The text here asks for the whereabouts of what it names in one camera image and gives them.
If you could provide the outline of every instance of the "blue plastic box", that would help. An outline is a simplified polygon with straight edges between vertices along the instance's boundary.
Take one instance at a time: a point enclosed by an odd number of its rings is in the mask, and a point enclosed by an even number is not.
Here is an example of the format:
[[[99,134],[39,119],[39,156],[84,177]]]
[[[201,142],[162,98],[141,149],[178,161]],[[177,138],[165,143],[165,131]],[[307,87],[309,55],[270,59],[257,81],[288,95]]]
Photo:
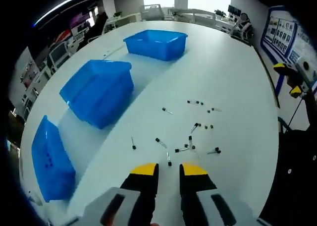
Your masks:
[[[173,31],[145,30],[124,39],[124,42],[131,54],[170,61],[183,55],[187,36]]]
[[[35,175],[46,202],[70,199],[75,169],[64,150],[58,128],[45,115],[32,143]]]
[[[90,60],[65,84],[60,95],[76,116],[102,129],[122,114],[133,91],[131,64]]]

